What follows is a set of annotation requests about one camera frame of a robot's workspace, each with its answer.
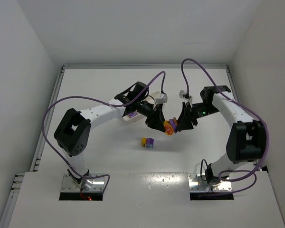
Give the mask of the yellow striped lego brick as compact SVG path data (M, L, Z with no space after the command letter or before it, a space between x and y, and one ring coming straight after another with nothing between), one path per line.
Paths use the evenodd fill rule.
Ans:
M146 144L147 144L147 138L143 137L141 140L141 146L146 147Z

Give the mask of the brown orange lego plate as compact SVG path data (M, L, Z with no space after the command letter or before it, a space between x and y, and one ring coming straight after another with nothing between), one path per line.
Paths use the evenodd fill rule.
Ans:
M176 133L177 132L177 127L178 127L178 121L177 121L176 117L173 118L173 123L175 125L174 132Z

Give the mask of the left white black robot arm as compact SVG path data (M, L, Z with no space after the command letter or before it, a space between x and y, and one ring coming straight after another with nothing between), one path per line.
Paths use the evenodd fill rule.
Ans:
M77 111L71 108L66 111L54 133L58 145L65 153L70 167L68 175L77 185L83 184L89 177L89 169L85 165L83 151L88 144L90 131L112 119L125 117L134 112L145 116L148 127L165 132L163 104L167 95L161 91L149 103L146 98L149 88L142 82L137 82L125 91L117 94L108 105L102 104L87 110Z

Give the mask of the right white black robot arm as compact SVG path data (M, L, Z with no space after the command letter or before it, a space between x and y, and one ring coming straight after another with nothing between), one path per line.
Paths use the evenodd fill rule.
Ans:
M207 86L200 93L202 102L183 103L177 120L170 120L174 133L191 130L198 124L197 119L220 113L231 131L226 144L226 153L217 161L207 165L205 181L218 182L248 162L261 159L266 149L266 130L260 120L251 117L244 108L232 100L231 90L226 85Z

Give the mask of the white three-compartment tray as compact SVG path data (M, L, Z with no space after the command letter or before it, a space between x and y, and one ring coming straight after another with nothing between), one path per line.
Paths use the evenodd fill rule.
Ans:
M152 107L154 108L157 104L156 104L156 101L155 101L155 98L156 96L158 96L159 94L161 94L160 91L156 91L154 93L151 93L150 95L147 95L147 97L143 100L143 101L146 101L148 103L150 103L152 105ZM124 117L122 117L122 120L125 124L131 124L133 122L136 122L136 121L139 121L141 119L144 119L145 116L138 113L137 116L133 117L133 118L129 118L129 115L126 115Z

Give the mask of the thin purple lego plate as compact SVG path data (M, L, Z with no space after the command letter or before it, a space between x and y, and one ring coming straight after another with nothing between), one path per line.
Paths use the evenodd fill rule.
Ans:
M178 123L177 123L177 120L176 120L175 118L170 119L170 120L169 120L169 123L170 123L172 129L176 129Z

